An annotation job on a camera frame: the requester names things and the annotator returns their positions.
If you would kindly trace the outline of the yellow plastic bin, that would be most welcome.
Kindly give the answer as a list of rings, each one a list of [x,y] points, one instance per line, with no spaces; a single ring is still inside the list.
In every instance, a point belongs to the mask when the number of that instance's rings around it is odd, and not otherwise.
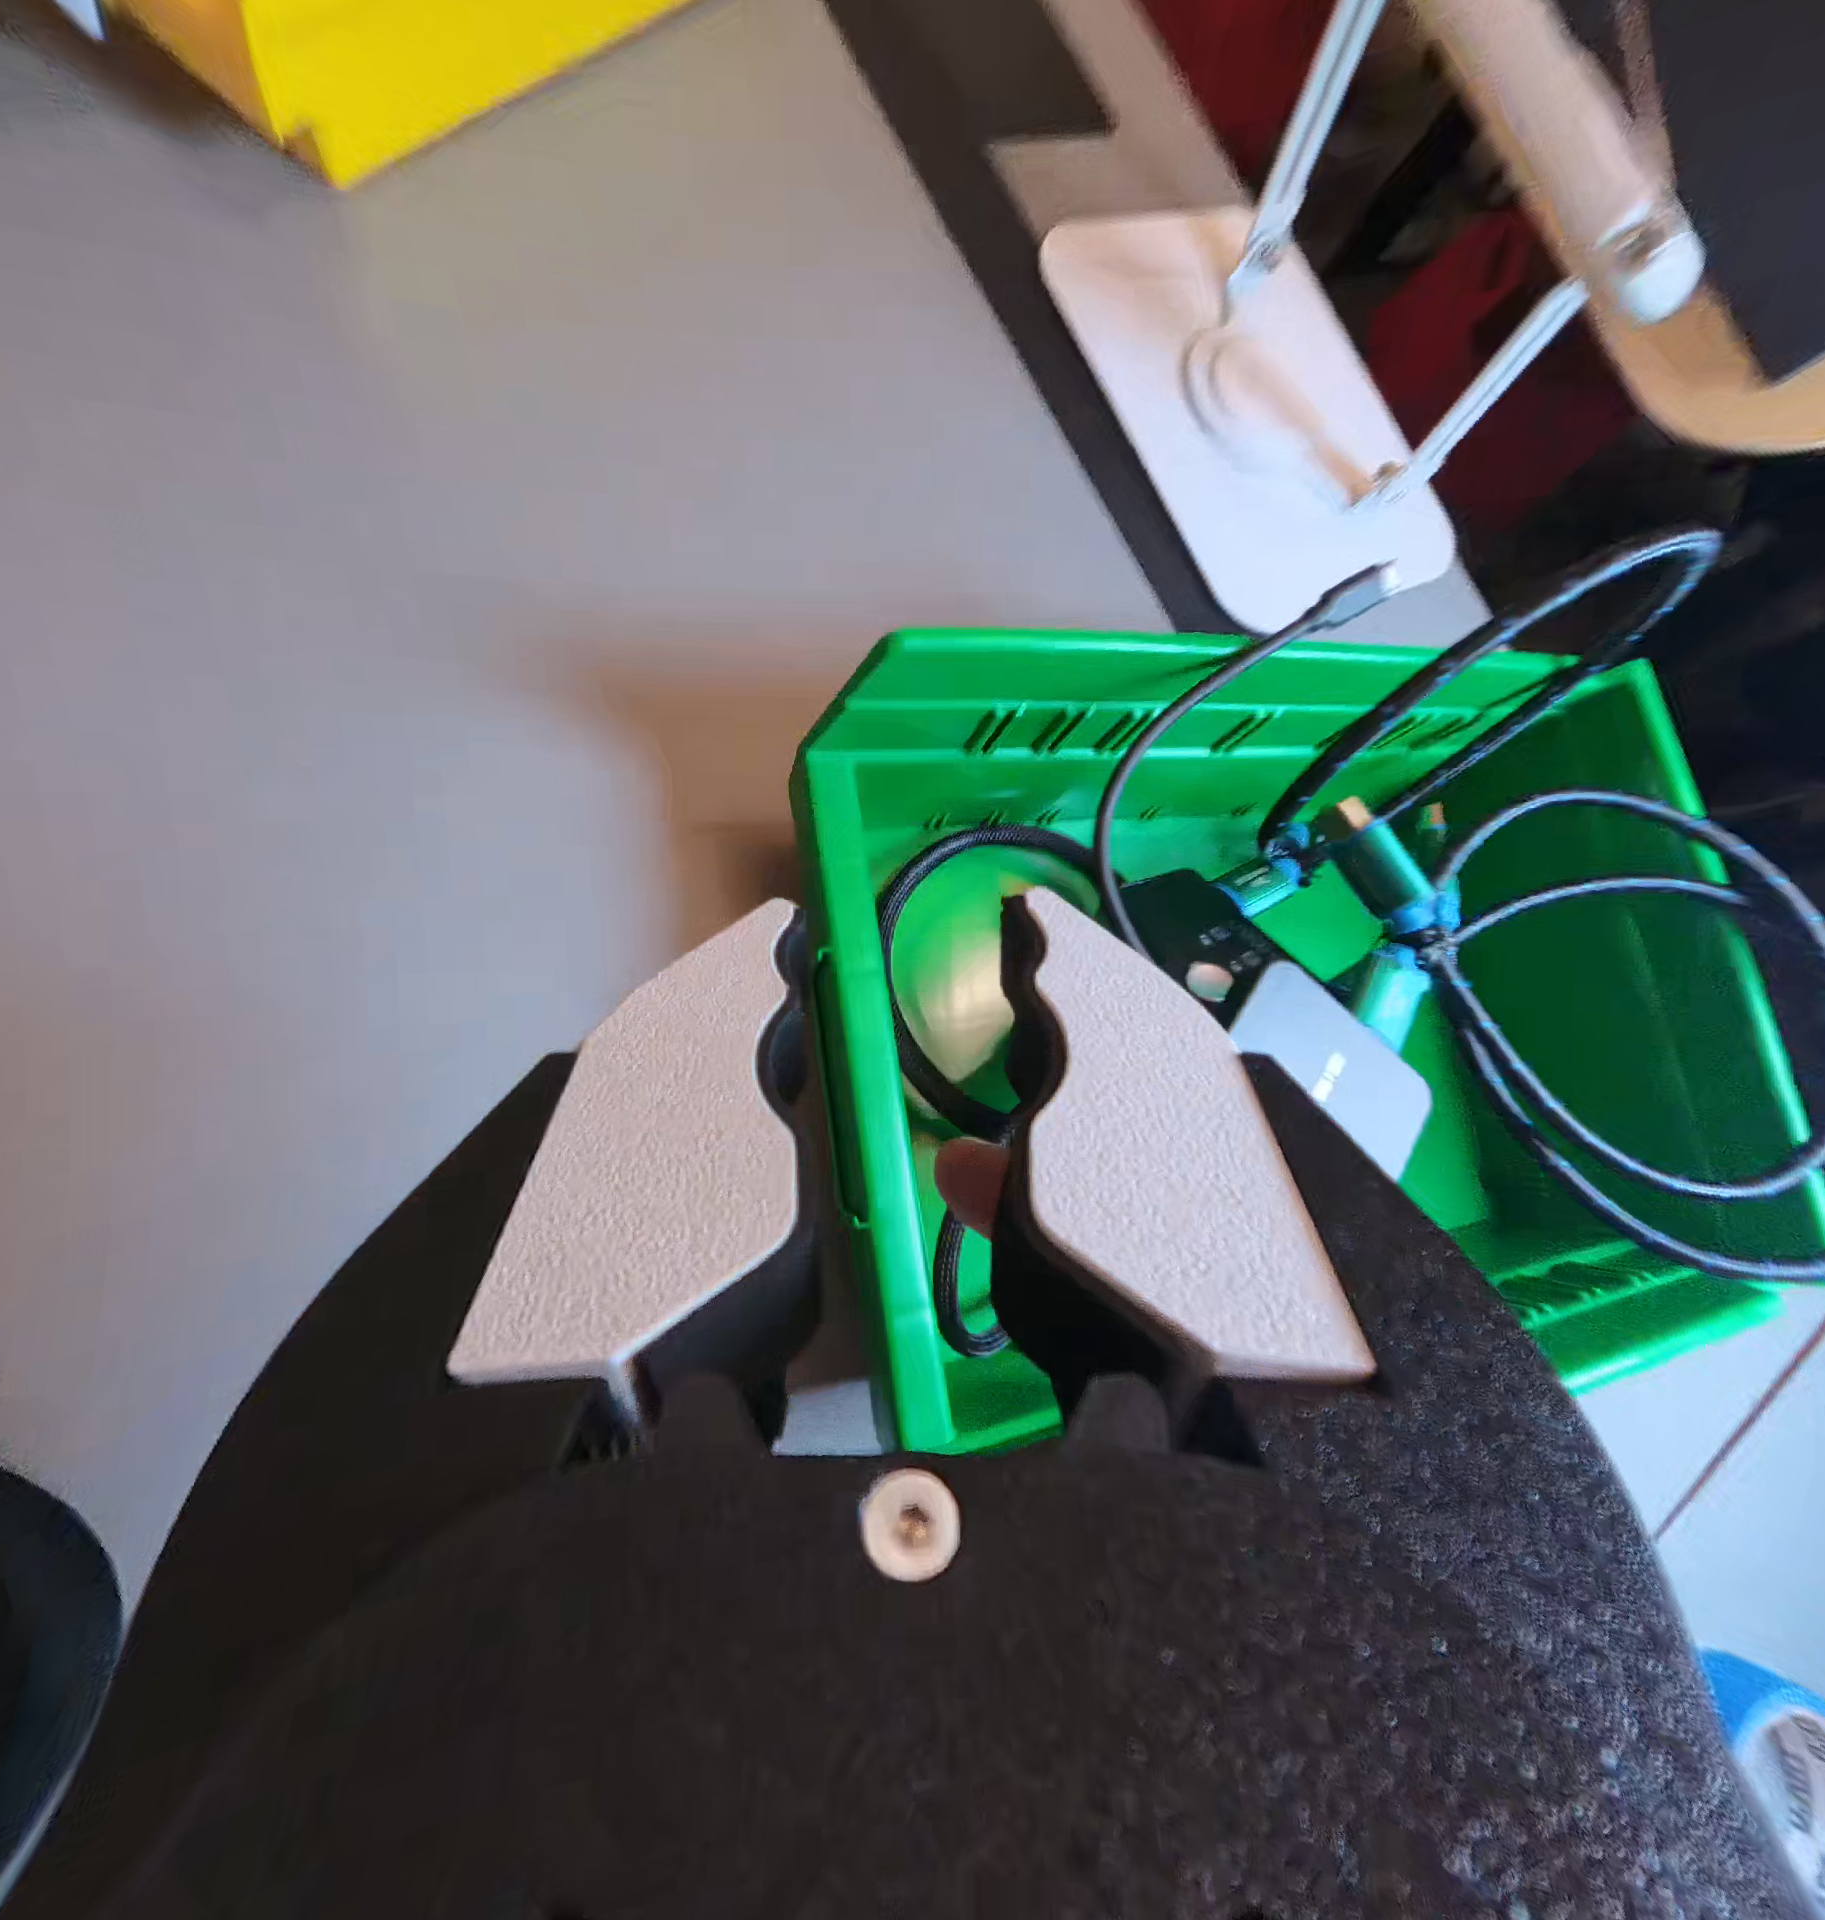
[[[111,3],[263,141],[351,189],[682,3]]]

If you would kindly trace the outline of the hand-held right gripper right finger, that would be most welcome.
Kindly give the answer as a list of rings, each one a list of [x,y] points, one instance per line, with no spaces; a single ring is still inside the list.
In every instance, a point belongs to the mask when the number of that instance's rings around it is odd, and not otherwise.
[[[1007,899],[1019,1092],[999,1324],[1080,1400],[1215,1383],[1362,1387],[1376,1362],[1258,1092],[1183,983],[1047,889]]]

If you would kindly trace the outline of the black HDMI switch box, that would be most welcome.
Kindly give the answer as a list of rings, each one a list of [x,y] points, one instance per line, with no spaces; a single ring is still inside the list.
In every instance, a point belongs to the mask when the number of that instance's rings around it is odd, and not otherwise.
[[[1433,1098],[1394,1045],[1209,879],[1177,870],[1129,883],[1118,899],[1157,967],[1240,1054],[1273,1060],[1385,1176],[1404,1176]]]

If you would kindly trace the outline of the green plastic bin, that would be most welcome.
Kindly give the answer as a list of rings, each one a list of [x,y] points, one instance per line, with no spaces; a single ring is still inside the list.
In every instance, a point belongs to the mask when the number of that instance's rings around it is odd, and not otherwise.
[[[790,803],[815,936],[815,999],[843,1248],[874,1340],[876,1403],[907,1454],[998,1454],[1058,1427],[1023,1356],[956,1356],[929,1296],[940,1218],[938,1128],[900,1078],[876,938],[876,895],[924,845],[978,825],[1034,825],[1088,845],[1100,787],[1153,717],[1220,658],[1212,637],[900,632],[876,644],[802,739]],[[1157,747],[1125,793],[1119,876],[1218,876],[1254,853],[1283,788],[1345,725],[1404,681],[1427,649],[1307,642],[1240,677]],[[1444,764],[1555,663],[1484,661],[1429,695],[1327,793],[1378,803]],[[1644,663],[1568,705],[1446,787],[1451,838],[1538,793],[1598,788],[1698,814],[1691,772]],[[1475,918],[1588,876],[1719,876],[1715,856],[1659,825],[1559,809],[1504,830],[1462,875]],[[999,892],[1030,879],[1092,894],[1052,859],[981,849],[907,904],[893,981],[921,1015],[990,942],[998,999]],[[1331,977],[1375,921],[1330,870],[1263,925]],[[1575,1116],[1670,1172],[1770,1171],[1809,1126],[1780,1022],[1732,920],[1685,900],[1588,900],[1475,938],[1477,999]],[[1462,1068],[1435,1006],[1404,1059],[1433,1109],[1402,1190],[1470,1257],[1583,1396],[1780,1315],[1789,1289],[1705,1279],[1631,1248],[1530,1165]],[[1825,1176],[1735,1212],[1599,1185],[1653,1229],[1755,1260],[1825,1252]]]

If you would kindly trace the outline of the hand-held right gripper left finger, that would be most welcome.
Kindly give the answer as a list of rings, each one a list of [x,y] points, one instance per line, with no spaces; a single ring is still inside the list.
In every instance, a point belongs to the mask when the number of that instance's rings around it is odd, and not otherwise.
[[[448,1352],[461,1387],[780,1383],[820,1318],[802,913],[766,900],[578,1045]]]

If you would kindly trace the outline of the red chair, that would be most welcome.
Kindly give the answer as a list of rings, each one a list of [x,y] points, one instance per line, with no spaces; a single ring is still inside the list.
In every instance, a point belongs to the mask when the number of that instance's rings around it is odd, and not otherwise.
[[[1235,172],[1262,184],[1331,7],[1319,3],[1148,3]],[[1372,309],[1364,361],[1406,436],[1446,404],[1550,287],[1549,254],[1523,211],[1477,213]],[[1435,486],[1474,533],[1511,533],[1635,412],[1588,328],[1569,324],[1497,398]]]

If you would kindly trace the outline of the blue tape roll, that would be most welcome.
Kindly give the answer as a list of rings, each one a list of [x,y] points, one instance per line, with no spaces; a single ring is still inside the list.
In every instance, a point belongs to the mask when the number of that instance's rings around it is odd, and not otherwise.
[[[1700,1650],[1729,1746],[1789,1869],[1825,1917],[1825,1700],[1724,1650]]]

